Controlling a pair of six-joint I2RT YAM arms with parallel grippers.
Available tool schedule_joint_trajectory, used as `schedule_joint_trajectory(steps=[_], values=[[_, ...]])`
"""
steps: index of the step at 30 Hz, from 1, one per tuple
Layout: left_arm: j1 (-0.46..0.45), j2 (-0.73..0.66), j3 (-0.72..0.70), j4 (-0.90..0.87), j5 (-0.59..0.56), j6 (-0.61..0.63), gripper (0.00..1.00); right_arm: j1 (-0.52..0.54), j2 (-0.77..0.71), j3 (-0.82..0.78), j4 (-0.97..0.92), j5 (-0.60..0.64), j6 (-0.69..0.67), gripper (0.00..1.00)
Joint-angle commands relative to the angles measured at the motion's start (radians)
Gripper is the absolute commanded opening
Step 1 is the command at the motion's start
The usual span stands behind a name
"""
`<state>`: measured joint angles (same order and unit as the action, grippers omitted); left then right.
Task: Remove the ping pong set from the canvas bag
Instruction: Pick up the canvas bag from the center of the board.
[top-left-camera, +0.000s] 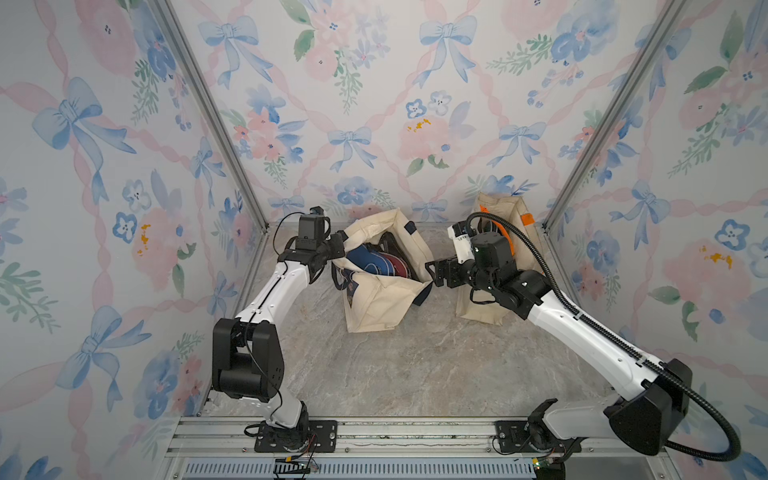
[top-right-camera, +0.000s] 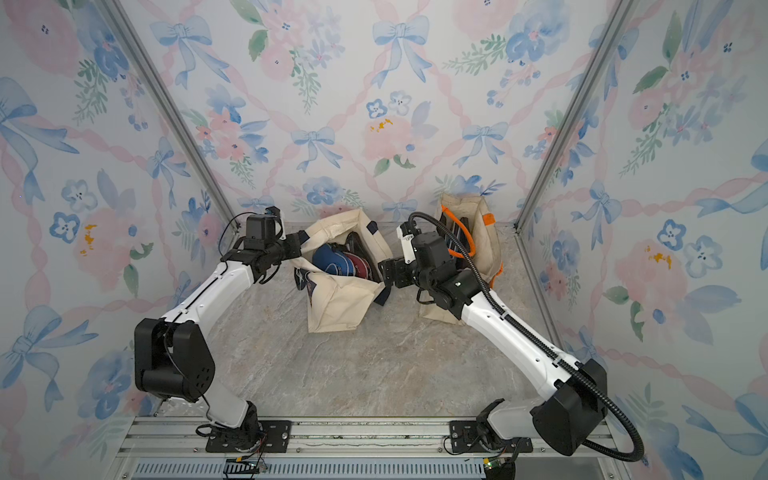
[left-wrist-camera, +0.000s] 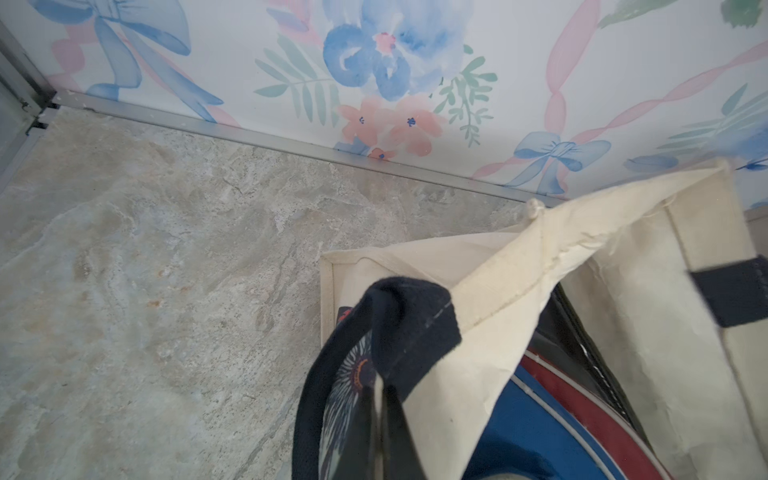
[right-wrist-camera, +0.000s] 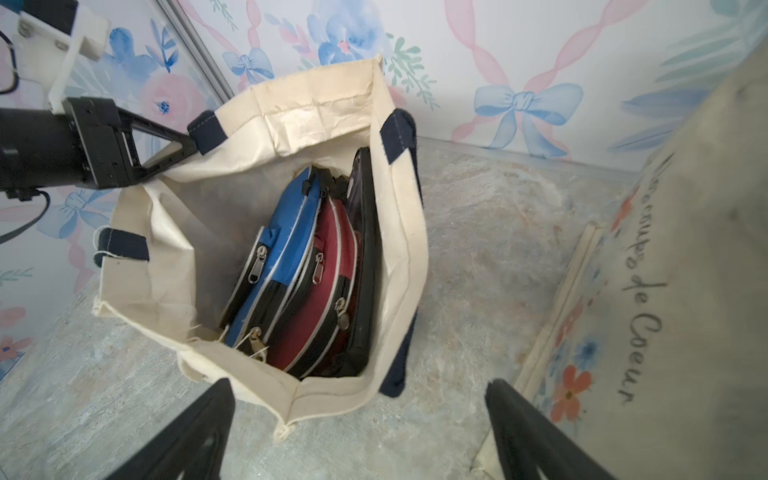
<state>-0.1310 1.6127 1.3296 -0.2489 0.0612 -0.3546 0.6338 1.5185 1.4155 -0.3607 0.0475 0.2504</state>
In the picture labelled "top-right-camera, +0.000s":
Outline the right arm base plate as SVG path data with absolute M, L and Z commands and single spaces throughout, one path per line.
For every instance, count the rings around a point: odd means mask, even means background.
M 532 453 L 532 440 L 528 437 L 513 437 L 502 439 L 487 422 L 476 420 L 452 420 L 448 422 L 449 447 L 445 450 L 451 454 L 464 455 L 484 453 L 499 455 L 502 453 Z

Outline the maroon ping pong paddle case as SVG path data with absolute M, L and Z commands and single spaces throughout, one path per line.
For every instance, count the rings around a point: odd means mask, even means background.
M 344 255 L 350 260 L 354 268 L 354 275 L 358 278 L 374 281 L 374 272 L 370 267 L 370 264 L 363 257 L 352 253 L 345 252 Z

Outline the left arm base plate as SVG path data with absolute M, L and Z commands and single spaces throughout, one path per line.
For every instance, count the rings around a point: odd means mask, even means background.
M 207 453 L 285 453 L 293 423 L 289 420 L 257 420 L 241 427 L 213 427 L 204 435 Z

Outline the cream canvas bag navy handles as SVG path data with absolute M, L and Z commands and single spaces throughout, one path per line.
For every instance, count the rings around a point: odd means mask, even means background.
M 309 226 L 305 232 L 309 239 L 301 247 L 301 256 L 291 261 L 298 290 L 308 297 L 308 331 L 329 333 L 351 331 L 358 327 L 372 304 L 383 305 L 390 289 L 383 278 L 380 282 L 356 276 L 344 277 L 327 274 L 312 263 L 313 253 L 322 245 L 330 244 L 344 253 L 349 233 L 357 232 L 376 262 L 393 258 L 378 224 L 363 210 L 348 210 L 326 217 Z

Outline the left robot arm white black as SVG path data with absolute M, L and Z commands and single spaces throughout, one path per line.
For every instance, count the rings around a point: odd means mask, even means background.
M 236 434 L 256 442 L 260 437 L 257 409 L 217 378 L 207 338 L 242 293 L 268 282 L 272 268 L 299 257 L 306 239 L 303 232 L 284 232 L 276 207 L 249 215 L 245 235 L 193 293 L 160 318 L 145 318 L 135 327 L 136 388 L 162 399 L 202 399 L 213 434 Z

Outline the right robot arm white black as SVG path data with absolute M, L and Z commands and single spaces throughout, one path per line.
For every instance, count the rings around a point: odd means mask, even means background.
M 607 373 L 595 360 L 582 362 L 531 329 L 470 268 L 459 269 L 444 239 L 401 224 L 403 254 L 380 262 L 387 285 L 416 286 L 434 306 L 473 328 L 525 375 L 540 401 L 529 407 L 538 437 L 561 455 L 592 445 L 608 408 Z

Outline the cream canvas bag orange handles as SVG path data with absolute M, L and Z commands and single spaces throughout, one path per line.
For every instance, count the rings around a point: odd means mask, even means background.
M 490 291 L 503 272 L 496 220 L 480 196 L 444 194 L 435 216 L 409 215 L 415 254 L 413 277 L 421 294 L 419 314 L 448 324 L 462 322 L 462 310 Z

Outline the blue ping pong paddle case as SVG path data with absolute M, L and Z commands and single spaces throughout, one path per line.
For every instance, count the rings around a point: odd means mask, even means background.
M 354 277 L 355 265 L 352 260 L 338 248 L 330 244 L 320 246 L 312 255 L 312 263 L 319 270 L 336 276 Z

